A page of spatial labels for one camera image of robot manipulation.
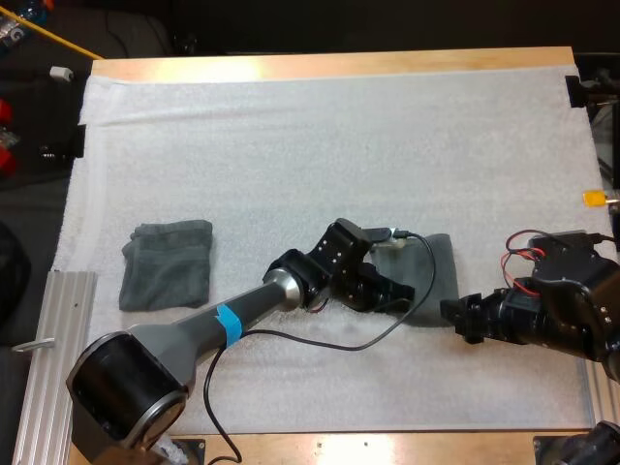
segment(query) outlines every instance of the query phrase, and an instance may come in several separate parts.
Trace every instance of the yellow object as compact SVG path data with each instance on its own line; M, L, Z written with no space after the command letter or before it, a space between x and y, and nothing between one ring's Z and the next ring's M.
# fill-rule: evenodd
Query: yellow object
M585 191L583 193L583 203L585 203L585 206L605 206L607 204L605 191Z
M104 57L100 56L96 53L93 53L92 51L87 50L86 48L82 48L81 46L77 46L76 44L69 42L66 39L63 39L60 36L55 35L52 32L49 32L48 30L44 29L43 27L35 24L34 22L30 22L27 19L24 19L21 16L16 15L15 13L7 10L6 8L0 6L0 13L2 13L5 16L8 16L10 19L13 19L15 21L17 21L20 24L23 24L26 27L29 27L30 29L32 29L33 31L38 32L39 34L43 34L44 36L48 37L49 39L52 39L53 41L57 42L58 44L61 44L65 47L68 47L78 53L81 53L83 55L86 55L89 58L92 58L93 60L103 60Z

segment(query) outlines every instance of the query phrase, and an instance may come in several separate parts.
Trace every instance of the white foam sheet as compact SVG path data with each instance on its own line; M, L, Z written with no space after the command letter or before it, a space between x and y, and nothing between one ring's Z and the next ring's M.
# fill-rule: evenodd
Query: white foam sheet
M564 76L575 73L204 85L92 77L85 157L74 166L55 267L99 273L90 341L195 311L118 310L121 247L140 223L213 223L213 303L260 284L287 249L310 250L338 217L449 233L460 293L488 294L503 286L510 233L610 231L604 209L581 204L601 180L586 113L568 101ZM357 344L392 322L330 305L274 314L261 327ZM254 336L224 354L212 403L234 433L577 428L592 424L582 369L541 348L469 346L449 328L402 326L358 354ZM171 433L214 432L205 371Z

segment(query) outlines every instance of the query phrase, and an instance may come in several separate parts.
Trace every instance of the folded gray cloth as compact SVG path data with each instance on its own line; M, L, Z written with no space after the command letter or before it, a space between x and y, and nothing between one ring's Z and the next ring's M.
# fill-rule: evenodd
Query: folded gray cloth
M439 311L439 302L444 299L457 299L456 267L452 254L452 243L447 234L432 234L426 240L435 256L437 265L435 284L421 307L405 320L412 326L451 326ZM373 263L384 276L416 289L414 304L426 294L430 284L433 263L428 251L419 240L408 239L401 248L378 247L371 251Z
M140 225L123 247L123 311L200 307L208 302L213 227L204 220Z

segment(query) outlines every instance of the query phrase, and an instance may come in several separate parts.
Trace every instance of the cable connector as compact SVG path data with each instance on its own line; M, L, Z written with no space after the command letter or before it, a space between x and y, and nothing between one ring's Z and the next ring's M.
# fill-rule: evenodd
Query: cable connector
M407 239L413 237L413 233L407 230L394 230L391 237L392 239Z
M592 242L592 245L600 244L608 240L609 242L617 243L616 239L609 237L608 235L601 234L599 232L592 232L588 234L588 239Z

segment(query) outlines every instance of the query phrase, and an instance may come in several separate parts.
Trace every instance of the wooden table edge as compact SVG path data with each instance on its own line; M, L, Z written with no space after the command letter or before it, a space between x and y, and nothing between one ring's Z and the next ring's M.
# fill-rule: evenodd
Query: wooden table edge
M580 432L583 431L238 434L232 435L232 439L241 450L243 463L248 465L533 465L535 436ZM217 435L179 438L205 440L206 461L231 455ZM70 463L88 464L75 447Z
M92 75L135 82L241 82L574 65L569 46L98 60Z

